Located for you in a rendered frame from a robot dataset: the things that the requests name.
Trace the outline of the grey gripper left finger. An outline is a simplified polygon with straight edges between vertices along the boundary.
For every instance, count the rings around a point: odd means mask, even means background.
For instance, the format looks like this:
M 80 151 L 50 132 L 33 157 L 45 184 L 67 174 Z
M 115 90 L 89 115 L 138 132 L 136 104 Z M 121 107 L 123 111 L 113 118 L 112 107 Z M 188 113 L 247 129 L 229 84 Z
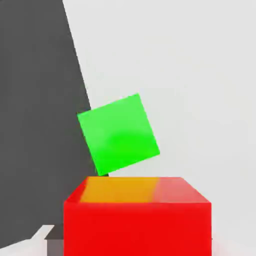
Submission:
M 1 248 L 0 256 L 64 256 L 63 225 L 42 225 L 30 239 Z

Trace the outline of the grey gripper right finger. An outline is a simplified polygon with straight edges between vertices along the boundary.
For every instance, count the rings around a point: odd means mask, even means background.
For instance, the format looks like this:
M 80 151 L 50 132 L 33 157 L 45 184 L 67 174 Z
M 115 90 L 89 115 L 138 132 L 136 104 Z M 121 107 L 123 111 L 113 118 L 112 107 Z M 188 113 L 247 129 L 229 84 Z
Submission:
M 248 247 L 218 237 L 212 239 L 212 256 L 256 256 L 256 247 Z

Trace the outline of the small red cube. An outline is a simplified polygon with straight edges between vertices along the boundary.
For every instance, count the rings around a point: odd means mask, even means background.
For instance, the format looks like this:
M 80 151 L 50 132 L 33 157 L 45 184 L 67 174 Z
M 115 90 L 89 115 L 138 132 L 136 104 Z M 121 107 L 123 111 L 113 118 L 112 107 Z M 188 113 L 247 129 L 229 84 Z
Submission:
M 181 177 L 87 177 L 63 205 L 63 256 L 212 256 L 212 205 Z

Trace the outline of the small green cube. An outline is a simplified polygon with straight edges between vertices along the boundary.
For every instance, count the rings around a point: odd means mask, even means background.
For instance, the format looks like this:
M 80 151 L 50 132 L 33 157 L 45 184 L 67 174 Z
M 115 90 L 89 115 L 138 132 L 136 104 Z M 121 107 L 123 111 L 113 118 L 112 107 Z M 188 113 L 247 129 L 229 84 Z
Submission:
M 78 113 L 77 119 L 99 176 L 160 154 L 137 93 Z

